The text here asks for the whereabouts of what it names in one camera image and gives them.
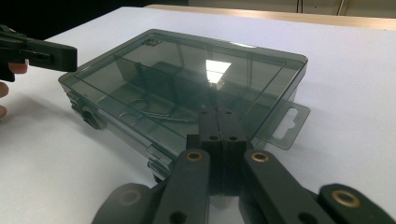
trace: finger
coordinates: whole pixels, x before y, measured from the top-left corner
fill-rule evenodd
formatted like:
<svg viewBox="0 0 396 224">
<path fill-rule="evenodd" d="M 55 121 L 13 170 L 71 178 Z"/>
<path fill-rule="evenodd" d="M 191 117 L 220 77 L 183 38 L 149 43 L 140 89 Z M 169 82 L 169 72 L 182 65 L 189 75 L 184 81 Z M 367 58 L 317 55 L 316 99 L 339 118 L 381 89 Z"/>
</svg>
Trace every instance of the finger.
<svg viewBox="0 0 396 224">
<path fill-rule="evenodd" d="M 0 118 L 5 116 L 6 113 L 7 113 L 7 109 L 5 107 L 3 107 L 2 105 L 0 105 Z"/>
<path fill-rule="evenodd" d="M 9 63 L 8 68 L 14 74 L 24 74 L 27 72 L 27 63 Z"/>
<path fill-rule="evenodd" d="M 8 95 L 8 86 L 4 82 L 0 82 L 0 97 Z"/>
</svg>

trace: screw hole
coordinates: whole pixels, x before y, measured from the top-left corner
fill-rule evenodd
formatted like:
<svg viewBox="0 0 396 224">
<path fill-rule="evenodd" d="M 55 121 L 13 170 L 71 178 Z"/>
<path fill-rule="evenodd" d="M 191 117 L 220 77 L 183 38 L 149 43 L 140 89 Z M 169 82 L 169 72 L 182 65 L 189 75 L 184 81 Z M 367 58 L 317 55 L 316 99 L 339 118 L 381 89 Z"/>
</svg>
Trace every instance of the screw hole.
<svg viewBox="0 0 396 224">
<path fill-rule="evenodd" d="M 200 161 L 203 155 L 200 152 L 190 152 L 187 154 L 187 160 L 189 161 Z"/>
<path fill-rule="evenodd" d="M 265 162 L 268 161 L 270 158 L 261 152 L 256 152 L 251 155 L 251 159 L 254 161 Z"/>
<path fill-rule="evenodd" d="M 308 213 L 300 213 L 298 215 L 298 218 L 300 219 L 301 223 L 303 223 L 303 224 L 317 224 L 318 223 L 317 219 Z"/>
<path fill-rule="evenodd" d="M 186 222 L 186 220 L 187 216 L 181 212 L 172 213 L 172 215 L 169 217 L 169 221 L 172 224 L 183 224 Z"/>
<path fill-rule="evenodd" d="M 352 193 L 346 190 L 335 190 L 332 192 L 332 197 L 340 204 L 347 207 L 359 207 L 361 201 Z"/>
<path fill-rule="evenodd" d="M 130 206 L 139 202 L 140 198 L 141 194 L 139 191 L 130 189 L 120 195 L 119 202 L 123 206 Z"/>
</svg>

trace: transparent plastic box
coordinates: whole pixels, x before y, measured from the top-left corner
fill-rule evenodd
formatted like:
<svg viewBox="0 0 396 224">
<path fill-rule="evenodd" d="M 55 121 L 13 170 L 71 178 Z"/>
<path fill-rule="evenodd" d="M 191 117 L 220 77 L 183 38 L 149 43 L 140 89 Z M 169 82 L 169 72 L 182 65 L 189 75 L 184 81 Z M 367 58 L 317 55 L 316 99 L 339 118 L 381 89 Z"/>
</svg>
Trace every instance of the transparent plastic box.
<svg viewBox="0 0 396 224">
<path fill-rule="evenodd" d="M 289 149 L 309 114 L 293 102 L 306 66 L 299 54 L 148 30 L 59 81 L 83 120 L 130 144 L 164 179 L 207 106 L 232 110 L 255 147 Z M 273 137 L 291 108 L 294 126 Z"/>
</svg>

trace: white tabletop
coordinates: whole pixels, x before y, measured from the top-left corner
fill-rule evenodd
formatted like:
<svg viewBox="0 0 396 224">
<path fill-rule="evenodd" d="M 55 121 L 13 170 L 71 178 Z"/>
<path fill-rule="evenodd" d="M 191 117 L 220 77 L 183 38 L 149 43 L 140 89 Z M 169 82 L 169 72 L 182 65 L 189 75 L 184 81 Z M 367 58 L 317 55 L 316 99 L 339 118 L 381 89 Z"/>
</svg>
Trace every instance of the white tabletop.
<svg viewBox="0 0 396 224">
<path fill-rule="evenodd" d="M 348 185 L 396 218 L 396 31 L 122 7 L 49 41 L 83 64 L 152 28 L 308 57 L 295 102 L 311 114 L 289 151 L 267 150 L 307 189 Z M 91 223 L 116 187 L 155 184 L 144 157 L 73 112 L 62 74 L 30 67 L 0 99 L 0 223 Z M 242 223 L 236 201 L 209 223 Z"/>
</svg>

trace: plastic storage box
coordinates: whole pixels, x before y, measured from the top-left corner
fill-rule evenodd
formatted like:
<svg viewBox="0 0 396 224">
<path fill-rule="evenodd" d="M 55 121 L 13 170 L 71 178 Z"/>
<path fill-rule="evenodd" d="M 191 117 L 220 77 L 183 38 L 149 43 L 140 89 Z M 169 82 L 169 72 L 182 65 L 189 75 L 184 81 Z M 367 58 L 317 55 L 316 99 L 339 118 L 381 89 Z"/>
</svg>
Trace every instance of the plastic storage box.
<svg viewBox="0 0 396 224">
<path fill-rule="evenodd" d="M 148 30 L 59 81 L 87 123 L 108 128 L 164 179 L 207 106 L 232 110 L 255 147 L 290 148 L 309 114 L 292 102 L 306 66 L 303 55 Z M 273 137 L 291 108 L 294 127 Z"/>
</svg>

